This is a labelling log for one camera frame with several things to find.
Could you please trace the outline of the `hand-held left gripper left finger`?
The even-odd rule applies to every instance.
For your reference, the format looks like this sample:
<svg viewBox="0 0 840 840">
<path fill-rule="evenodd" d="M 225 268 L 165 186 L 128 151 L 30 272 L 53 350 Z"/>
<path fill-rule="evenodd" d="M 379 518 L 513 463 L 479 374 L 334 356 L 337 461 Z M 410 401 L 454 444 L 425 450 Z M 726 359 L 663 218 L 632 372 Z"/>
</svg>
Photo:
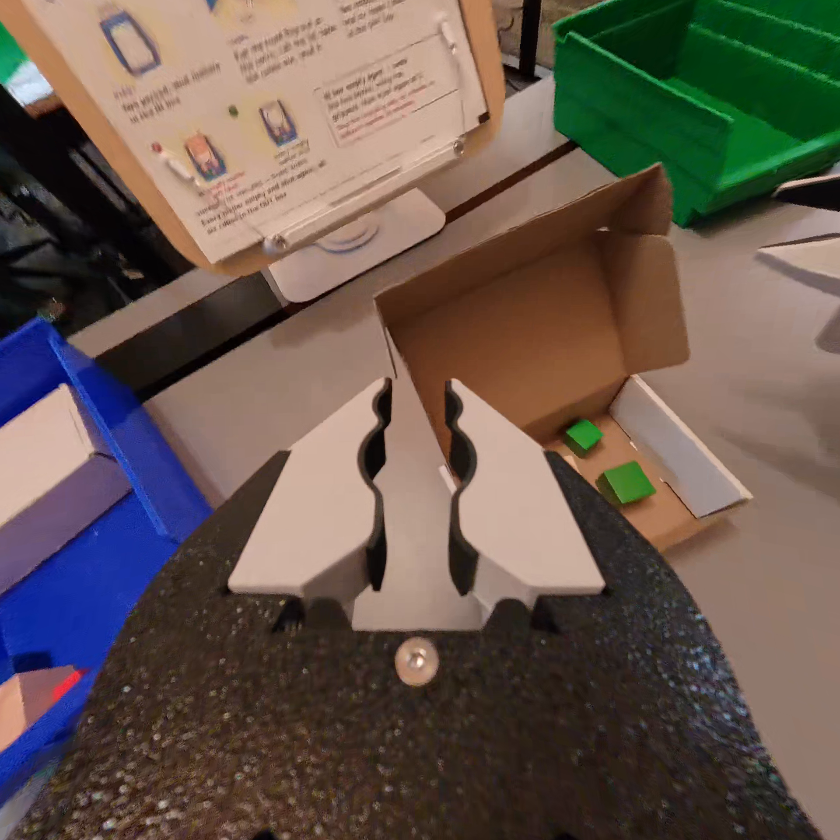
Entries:
<svg viewBox="0 0 840 840">
<path fill-rule="evenodd" d="M 234 594 L 352 603 L 385 577 L 382 493 L 392 379 L 382 377 L 287 452 L 227 581 Z"/>
</svg>

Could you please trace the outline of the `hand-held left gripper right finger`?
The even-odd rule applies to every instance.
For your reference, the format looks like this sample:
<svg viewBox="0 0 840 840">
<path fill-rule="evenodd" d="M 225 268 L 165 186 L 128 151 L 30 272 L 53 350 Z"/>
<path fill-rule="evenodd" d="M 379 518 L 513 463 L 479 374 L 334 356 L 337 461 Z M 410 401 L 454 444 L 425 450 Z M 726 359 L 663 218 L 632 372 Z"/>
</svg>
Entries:
<svg viewBox="0 0 840 840">
<path fill-rule="evenodd" d="M 606 583 L 549 453 L 460 380 L 445 383 L 448 469 L 455 490 L 448 567 L 484 613 L 532 610 L 544 596 L 590 596 Z"/>
</svg>

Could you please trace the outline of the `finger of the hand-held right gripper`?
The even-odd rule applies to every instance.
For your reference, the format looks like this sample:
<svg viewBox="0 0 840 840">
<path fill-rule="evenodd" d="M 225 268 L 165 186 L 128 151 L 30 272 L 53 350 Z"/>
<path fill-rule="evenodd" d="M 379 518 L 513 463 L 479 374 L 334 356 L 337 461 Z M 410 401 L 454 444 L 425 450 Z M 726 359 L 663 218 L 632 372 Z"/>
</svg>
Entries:
<svg viewBox="0 0 840 840">
<path fill-rule="evenodd" d="M 839 212 L 839 173 L 829 172 L 786 182 L 774 190 L 774 200 L 798 207 Z"/>
<path fill-rule="evenodd" d="M 839 299 L 838 235 L 765 246 L 757 259 L 784 277 Z"/>
</svg>

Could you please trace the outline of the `small green cube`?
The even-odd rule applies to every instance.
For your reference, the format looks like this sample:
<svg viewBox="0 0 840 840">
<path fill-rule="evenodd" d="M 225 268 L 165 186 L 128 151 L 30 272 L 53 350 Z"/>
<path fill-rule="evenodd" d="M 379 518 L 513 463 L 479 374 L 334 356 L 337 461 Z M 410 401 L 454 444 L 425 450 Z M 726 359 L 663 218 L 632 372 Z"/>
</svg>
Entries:
<svg viewBox="0 0 840 840">
<path fill-rule="evenodd" d="M 574 456 L 580 458 L 591 455 L 603 438 L 603 431 L 588 418 L 579 418 L 563 430 L 563 442 Z"/>
</svg>

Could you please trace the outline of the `medium green cube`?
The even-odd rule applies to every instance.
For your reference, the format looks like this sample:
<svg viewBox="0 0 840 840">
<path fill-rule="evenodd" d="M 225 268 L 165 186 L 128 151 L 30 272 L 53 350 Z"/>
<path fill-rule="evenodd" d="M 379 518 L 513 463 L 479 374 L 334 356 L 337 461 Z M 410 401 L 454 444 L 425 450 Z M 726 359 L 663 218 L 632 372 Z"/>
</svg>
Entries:
<svg viewBox="0 0 840 840">
<path fill-rule="evenodd" d="M 596 479 L 595 486 L 616 507 L 633 505 L 657 493 L 655 485 L 636 460 L 604 470 Z"/>
</svg>

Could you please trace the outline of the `white cardboard mailer box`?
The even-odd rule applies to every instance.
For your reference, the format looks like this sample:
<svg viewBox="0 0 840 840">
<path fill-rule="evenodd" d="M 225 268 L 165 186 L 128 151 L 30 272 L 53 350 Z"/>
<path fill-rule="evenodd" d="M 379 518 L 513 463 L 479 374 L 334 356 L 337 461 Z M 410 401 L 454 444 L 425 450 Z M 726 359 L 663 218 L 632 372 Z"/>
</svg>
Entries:
<svg viewBox="0 0 840 840">
<path fill-rule="evenodd" d="M 68 384 L 9 420 L 1 429 L 1 593 L 130 491 L 125 471 Z"/>
<path fill-rule="evenodd" d="M 617 508 L 660 551 L 753 498 L 642 379 L 690 358 L 672 206 L 654 164 L 375 300 L 444 455 L 455 378 L 594 488 L 604 470 L 638 461 L 657 493 Z M 604 433 L 585 458 L 563 441 L 579 418 Z"/>
</svg>

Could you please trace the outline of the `blue plastic bin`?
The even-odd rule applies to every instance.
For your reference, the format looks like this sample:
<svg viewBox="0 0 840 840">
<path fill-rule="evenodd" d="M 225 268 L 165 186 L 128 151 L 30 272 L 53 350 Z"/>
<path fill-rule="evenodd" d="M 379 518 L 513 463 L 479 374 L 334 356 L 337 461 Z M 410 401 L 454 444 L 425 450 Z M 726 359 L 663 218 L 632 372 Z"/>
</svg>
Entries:
<svg viewBox="0 0 840 840">
<path fill-rule="evenodd" d="M 127 477 L 128 496 L 1 598 L 2 682 L 71 666 L 82 677 L 1 752 L 2 804 L 71 739 L 128 615 L 211 508 L 135 394 L 34 319 L 1 342 L 2 421 L 59 385 L 75 389 Z"/>
</svg>

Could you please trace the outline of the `green plastic bin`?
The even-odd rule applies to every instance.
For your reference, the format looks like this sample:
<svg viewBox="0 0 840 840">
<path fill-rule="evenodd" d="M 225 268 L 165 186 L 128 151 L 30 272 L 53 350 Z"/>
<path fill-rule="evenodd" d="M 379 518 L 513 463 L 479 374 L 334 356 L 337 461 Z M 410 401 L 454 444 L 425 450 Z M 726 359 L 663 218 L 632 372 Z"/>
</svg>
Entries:
<svg viewBox="0 0 840 840">
<path fill-rule="evenodd" d="M 553 32 L 556 130 L 616 176 L 663 165 L 680 227 L 838 162 L 837 1 L 612 1 Z"/>
</svg>

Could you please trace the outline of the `metal page holder clip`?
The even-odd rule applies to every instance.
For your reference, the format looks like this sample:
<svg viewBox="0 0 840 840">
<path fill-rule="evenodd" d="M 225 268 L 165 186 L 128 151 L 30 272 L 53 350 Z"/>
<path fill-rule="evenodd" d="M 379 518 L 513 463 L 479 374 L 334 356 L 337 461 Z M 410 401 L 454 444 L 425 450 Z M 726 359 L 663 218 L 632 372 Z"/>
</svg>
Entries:
<svg viewBox="0 0 840 840">
<path fill-rule="evenodd" d="M 195 195 L 210 207 L 220 207 L 234 219 L 236 224 L 243 224 L 248 231 L 256 236 L 261 247 L 268 255 L 283 255 L 289 249 L 289 244 L 281 234 L 267 236 L 252 224 L 242 212 L 234 210 L 224 193 L 214 192 L 206 188 L 203 181 L 186 164 L 177 159 L 174 154 L 157 142 L 151 144 L 151 151 L 163 167 L 169 170 L 181 183 L 186 185 Z"/>
<path fill-rule="evenodd" d="M 463 93 L 464 71 L 460 57 L 459 45 L 446 14 L 438 14 L 435 18 L 437 34 L 441 38 L 448 54 L 449 65 L 453 81 L 453 93 L 458 104 L 460 114 L 460 127 L 454 140 L 454 154 L 460 157 L 465 152 L 467 134 L 467 116 L 465 95 Z"/>
</svg>

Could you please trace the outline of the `white stand base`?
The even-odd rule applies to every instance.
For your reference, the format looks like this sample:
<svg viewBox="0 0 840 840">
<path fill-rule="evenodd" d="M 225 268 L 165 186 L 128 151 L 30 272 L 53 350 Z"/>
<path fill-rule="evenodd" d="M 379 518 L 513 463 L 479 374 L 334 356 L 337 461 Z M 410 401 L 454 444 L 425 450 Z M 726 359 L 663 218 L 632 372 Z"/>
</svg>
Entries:
<svg viewBox="0 0 840 840">
<path fill-rule="evenodd" d="M 282 303 L 318 299 L 437 235 L 445 213 L 413 189 L 261 270 Z"/>
</svg>

